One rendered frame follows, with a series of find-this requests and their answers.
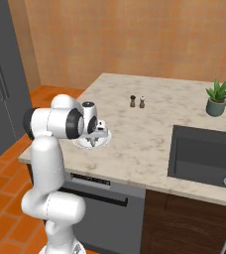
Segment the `green plant in grey pot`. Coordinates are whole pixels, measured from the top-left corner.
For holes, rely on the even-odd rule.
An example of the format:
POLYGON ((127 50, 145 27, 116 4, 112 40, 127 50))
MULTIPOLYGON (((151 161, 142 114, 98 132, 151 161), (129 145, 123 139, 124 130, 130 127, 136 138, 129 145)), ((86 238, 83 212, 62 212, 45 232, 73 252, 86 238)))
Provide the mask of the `green plant in grey pot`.
POLYGON ((226 107, 226 80, 220 83, 214 80, 213 87, 206 88, 208 100, 206 103, 206 113, 212 117, 221 116, 226 107))

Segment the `grey fridge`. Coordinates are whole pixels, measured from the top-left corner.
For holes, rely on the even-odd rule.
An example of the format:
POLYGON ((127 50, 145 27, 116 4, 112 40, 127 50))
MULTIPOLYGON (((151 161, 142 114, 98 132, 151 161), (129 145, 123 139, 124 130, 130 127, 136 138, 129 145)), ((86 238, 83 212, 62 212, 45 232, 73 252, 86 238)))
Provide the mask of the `grey fridge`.
POLYGON ((0 0, 0 156, 25 133, 23 117, 32 107, 7 0, 0 0))

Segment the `white round plate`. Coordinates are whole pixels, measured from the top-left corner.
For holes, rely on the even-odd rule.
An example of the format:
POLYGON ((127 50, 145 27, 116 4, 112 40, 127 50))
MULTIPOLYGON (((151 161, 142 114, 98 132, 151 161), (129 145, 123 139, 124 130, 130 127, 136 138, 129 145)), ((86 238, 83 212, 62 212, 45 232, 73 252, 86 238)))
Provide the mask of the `white round plate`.
POLYGON ((90 149, 90 150, 92 150, 92 149, 97 149, 97 148, 100 148, 104 145, 107 145, 110 142, 111 138, 112 138, 112 134, 108 130, 108 137, 106 137, 106 138, 96 138, 95 147, 91 146, 90 139, 83 138, 83 135, 80 138, 73 140, 73 144, 75 146, 81 148, 81 149, 90 149))

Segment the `grey dishwasher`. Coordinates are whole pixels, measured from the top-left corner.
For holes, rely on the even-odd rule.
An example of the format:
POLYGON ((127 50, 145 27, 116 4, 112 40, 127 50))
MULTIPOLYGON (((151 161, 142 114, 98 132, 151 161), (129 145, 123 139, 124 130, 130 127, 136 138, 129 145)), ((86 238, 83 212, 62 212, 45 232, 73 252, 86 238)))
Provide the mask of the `grey dishwasher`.
POLYGON ((140 254, 146 190, 65 172, 62 188, 124 200, 126 207, 84 197, 83 219, 73 226, 86 249, 100 254, 140 254))

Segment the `dark wooden cupboard door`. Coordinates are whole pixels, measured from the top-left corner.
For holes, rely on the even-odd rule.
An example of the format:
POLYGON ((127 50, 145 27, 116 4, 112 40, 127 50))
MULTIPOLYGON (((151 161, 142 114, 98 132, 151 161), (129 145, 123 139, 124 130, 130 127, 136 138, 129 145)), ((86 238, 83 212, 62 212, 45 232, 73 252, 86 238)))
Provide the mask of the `dark wooden cupboard door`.
POLYGON ((146 190, 141 254, 220 254, 225 240, 226 206, 146 190))

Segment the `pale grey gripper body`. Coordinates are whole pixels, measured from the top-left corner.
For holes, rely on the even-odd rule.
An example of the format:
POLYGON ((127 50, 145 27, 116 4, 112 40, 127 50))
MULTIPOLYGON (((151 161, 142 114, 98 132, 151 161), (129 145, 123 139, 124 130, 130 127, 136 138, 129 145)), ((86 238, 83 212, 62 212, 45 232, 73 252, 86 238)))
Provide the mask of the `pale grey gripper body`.
POLYGON ((102 130, 102 131, 94 131, 90 134, 83 134, 83 138, 85 139, 92 139, 92 138, 106 138, 108 137, 108 130, 102 130))

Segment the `dark grey sink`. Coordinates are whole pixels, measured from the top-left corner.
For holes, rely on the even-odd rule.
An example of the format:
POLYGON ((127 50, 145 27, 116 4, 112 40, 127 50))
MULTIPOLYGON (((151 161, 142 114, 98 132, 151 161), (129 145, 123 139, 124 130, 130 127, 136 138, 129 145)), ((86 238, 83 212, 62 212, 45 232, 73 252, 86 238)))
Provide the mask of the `dark grey sink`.
POLYGON ((226 188, 226 132, 174 125, 168 176, 226 188))

